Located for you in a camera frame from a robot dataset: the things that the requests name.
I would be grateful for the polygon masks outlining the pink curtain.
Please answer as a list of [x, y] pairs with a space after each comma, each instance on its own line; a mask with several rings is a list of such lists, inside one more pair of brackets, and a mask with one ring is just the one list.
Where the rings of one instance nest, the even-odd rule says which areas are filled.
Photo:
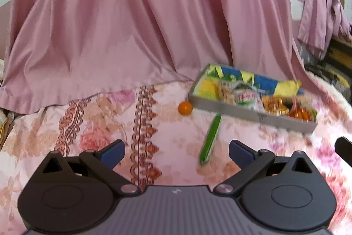
[[1, 107], [20, 114], [197, 77], [209, 63], [331, 101], [304, 71], [290, 0], [11, 0]]

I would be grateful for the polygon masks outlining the rice cracker pack red text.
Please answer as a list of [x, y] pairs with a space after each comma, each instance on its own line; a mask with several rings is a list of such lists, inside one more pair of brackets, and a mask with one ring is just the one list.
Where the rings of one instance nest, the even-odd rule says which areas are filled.
[[259, 93], [252, 89], [235, 89], [236, 105], [242, 106], [249, 110], [264, 111]]

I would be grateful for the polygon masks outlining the orange snack packet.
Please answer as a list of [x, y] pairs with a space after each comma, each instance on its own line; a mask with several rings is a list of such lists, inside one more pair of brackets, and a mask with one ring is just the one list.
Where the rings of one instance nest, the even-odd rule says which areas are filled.
[[309, 97], [293, 97], [292, 107], [289, 110], [289, 117], [306, 122], [315, 122], [317, 111], [312, 106], [312, 100]]

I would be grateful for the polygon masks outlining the small orange mandarin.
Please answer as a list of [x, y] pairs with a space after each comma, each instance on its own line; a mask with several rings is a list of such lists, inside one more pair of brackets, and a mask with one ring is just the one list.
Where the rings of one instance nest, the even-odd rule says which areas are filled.
[[193, 106], [189, 101], [182, 101], [178, 105], [178, 112], [181, 115], [191, 115], [193, 111]]

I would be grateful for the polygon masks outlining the pink floral bedspread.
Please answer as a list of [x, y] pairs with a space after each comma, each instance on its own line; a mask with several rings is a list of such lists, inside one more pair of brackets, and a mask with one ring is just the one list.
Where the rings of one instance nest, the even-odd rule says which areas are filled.
[[189, 116], [179, 114], [177, 107], [186, 98], [191, 82], [101, 94], [19, 116], [1, 150], [1, 233], [24, 232], [17, 199], [51, 150], [76, 156], [120, 139], [126, 154], [116, 171], [140, 187], [214, 187], [239, 169], [228, 154], [229, 142], [237, 139], [279, 156], [289, 156], [295, 150], [306, 152], [337, 199], [330, 229], [335, 234], [350, 234], [351, 167], [335, 153], [334, 144], [339, 137], [351, 137], [351, 106], [332, 85], [322, 79], [317, 83], [330, 94], [333, 106], [313, 99], [317, 127], [312, 134], [223, 117], [212, 156], [203, 167], [198, 164], [198, 154], [214, 115], [203, 110], [194, 110]]

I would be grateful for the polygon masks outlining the nut bar clear wrapper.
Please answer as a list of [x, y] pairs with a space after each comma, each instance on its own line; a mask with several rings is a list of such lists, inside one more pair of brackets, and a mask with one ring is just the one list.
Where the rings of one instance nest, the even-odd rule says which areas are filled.
[[232, 105], [236, 103], [235, 94], [233, 92], [233, 89], [231, 88], [230, 82], [219, 81], [219, 83], [217, 84], [217, 87], [218, 87], [218, 96], [222, 102], [226, 104], [232, 104]]

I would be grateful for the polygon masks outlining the yellow green candy bar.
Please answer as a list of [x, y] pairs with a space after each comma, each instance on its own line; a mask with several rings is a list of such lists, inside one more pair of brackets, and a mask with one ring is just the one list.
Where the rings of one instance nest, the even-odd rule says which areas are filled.
[[193, 94], [200, 98], [219, 101], [218, 79], [212, 77], [202, 78], [196, 85]]

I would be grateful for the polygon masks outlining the purple window curtain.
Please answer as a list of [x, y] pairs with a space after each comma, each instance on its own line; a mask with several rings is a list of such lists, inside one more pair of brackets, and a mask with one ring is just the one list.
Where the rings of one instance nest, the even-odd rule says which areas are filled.
[[332, 37], [351, 42], [351, 22], [339, 0], [304, 0], [297, 38], [310, 54], [324, 59]]

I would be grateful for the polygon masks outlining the grey tray with cartoon towel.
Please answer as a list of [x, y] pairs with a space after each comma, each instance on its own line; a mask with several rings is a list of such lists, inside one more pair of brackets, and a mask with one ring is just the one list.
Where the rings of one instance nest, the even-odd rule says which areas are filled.
[[188, 101], [198, 109], [304, 134], [317, 126], [317, 111], [300, 81], [278, 81], [225, 65], [207, 65]]

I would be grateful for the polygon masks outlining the green sausage stick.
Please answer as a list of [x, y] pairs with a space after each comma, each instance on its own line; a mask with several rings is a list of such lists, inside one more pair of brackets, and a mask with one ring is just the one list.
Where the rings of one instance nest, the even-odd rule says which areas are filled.
[[203, 146], [199, 153], [199, 164], [201, 166], [204, 166], [210, 159], [212, 149], [214, 148], [214, 142], [216, 140], [216, 136], [220, 127], [221, 118], [222, 116], [220, 114], [217, 114], [208, 129], [208, 133], [205, 137]]

